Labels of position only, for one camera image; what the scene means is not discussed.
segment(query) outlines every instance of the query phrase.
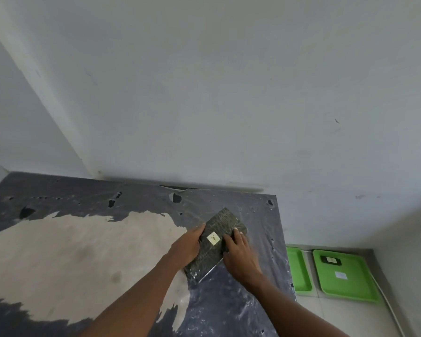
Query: forearm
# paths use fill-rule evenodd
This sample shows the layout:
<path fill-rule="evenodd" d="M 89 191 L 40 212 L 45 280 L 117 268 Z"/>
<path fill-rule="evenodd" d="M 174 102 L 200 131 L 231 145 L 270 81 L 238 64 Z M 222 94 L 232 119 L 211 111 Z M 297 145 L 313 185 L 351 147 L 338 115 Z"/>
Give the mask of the forearm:
<path fill-rule="evenodd" d="M 348 337 L 301 305 L 288 299 L 264 275 L 253 279 L 247 290 L 260 302 L 281 337 Z"/>
<path fill-rule="evenodd" d="M 166 254 L 133 287 L 103 311 L 81 337 L 145 337 L 180 267 Z"/>

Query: hand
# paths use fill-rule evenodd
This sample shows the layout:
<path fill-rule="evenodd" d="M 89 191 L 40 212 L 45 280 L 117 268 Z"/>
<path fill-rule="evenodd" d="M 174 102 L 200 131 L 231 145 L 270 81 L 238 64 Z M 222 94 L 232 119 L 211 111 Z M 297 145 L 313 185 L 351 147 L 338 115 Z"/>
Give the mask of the hand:
<path fill-rule="evenodd" d="M 251 249 L 247 237 L 234 228 L 234 240 L 227 234 L 223 236 L 229 253 L 223 254 L 223 261 L 230 274 L 245 288 L 248 289 L 254 285 L 260 277 L 259 260 Z"/>
<path fill-rule="evenodd" d="M 171 245 L 167 254 L 171 257 L 171 261 L 178 266 L 178 270 L 183 269 L 198 255 L 200 251 L 198 239 L 205 227 L 206 224 L 203 223 L 185 232 Z"/>

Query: white label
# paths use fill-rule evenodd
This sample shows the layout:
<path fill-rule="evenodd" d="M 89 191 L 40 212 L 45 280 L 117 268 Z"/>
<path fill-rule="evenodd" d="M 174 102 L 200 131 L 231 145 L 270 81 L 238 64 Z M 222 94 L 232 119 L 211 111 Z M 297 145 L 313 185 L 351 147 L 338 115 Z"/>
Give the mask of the white label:
<path fill-rule="evenodd" d="M 337 278 L 340 278 L 340 279 L 346 279 L 346 280 L 348 280 L 348 276 L 346 275 L 346 273 L 343 273 L 343 272 L 335 272 L 335 276 Z"/>
<path fill-rule="evenodd" d="M 217 242 L 220 241 L 220 238 L 218 237 L 216 232 L 212 232 L 207 239 L 210 241 L 210 243 L 212 243 L 214 246 Z"/>

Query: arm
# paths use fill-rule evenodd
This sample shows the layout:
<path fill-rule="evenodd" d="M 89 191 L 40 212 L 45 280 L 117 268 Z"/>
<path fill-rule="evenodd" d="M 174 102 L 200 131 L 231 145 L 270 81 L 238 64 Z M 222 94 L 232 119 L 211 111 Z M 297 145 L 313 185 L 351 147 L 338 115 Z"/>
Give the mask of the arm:
<path fill-rule="evenodd" d="M 204 227 L 196 227 L 176 240 L 157 265 L 104 310 L 81 337 L 145 337 L 174 276 L 198 255 L 198 238 Z"/>
<path fill-rule="evenodd" d="M 264 308 L 279 336 L 348 337 L 335 326 L 288 299 L 262 274 L 247 237 L 234 230 L 234 240 L 224 236 L 229 253 L 223 260 L 228 271 Z"/>

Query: plastic sheet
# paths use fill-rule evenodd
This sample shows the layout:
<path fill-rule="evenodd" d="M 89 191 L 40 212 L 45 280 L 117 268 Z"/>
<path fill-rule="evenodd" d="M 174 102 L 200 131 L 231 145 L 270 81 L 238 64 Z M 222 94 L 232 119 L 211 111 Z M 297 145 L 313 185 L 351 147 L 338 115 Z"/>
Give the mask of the plastic sheet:
<path fill-rule="evenodd" d="M 131 211 L 168 213 L 177 226 L 192 228 L 208 221 L 224 207 L 248 229 L 264 274 L 295 299 L 281 219 L 274 195 L 221 190 L 173 190 L 167 187 L 106 182 L 14 172 L 0 183 L 0 231 L 19 222 L 22 209 L 33 209 L 29 219 L 58 215 L 103 215 L 123 220 Z M 259 302 L 227 272 L 220 262 L 203 280 L 189 282 L 190 301 L 177 331 L 172 324 L 176 307 L 167 310 L 149 336 L 275 336 Z M 22 303 L 0 299 L 0 336 L 71 336 L 92 320 L 33 321 Z"/>

